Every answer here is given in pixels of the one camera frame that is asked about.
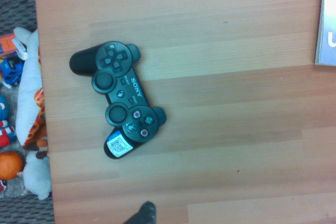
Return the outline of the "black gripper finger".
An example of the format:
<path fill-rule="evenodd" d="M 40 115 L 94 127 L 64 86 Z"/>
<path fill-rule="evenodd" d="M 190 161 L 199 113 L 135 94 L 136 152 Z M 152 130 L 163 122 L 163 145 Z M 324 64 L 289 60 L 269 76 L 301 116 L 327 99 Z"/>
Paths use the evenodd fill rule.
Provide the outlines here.
<path fill-rule="evenodd" d="M 124 224 L 156 224 L 156 206 L 147 201 Z"/>

